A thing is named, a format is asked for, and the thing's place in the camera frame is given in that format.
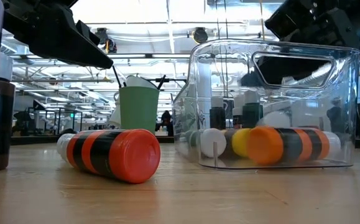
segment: clear plastic bin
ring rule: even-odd
[[[359,54],[254,40],[197,46],[173,102],[176,150],[218,169],[351,166]]]

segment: wooden table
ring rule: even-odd
[[[0,223],[360,223],[360,151],[335,169],[220,172],[162,144],[147,183],[78,172],[54,144],[13,146],[0,171]]]

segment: green plastic cup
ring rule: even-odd
[[[146,129],[155,134],[159,90],[143,86],[119,89],[121,128]]]

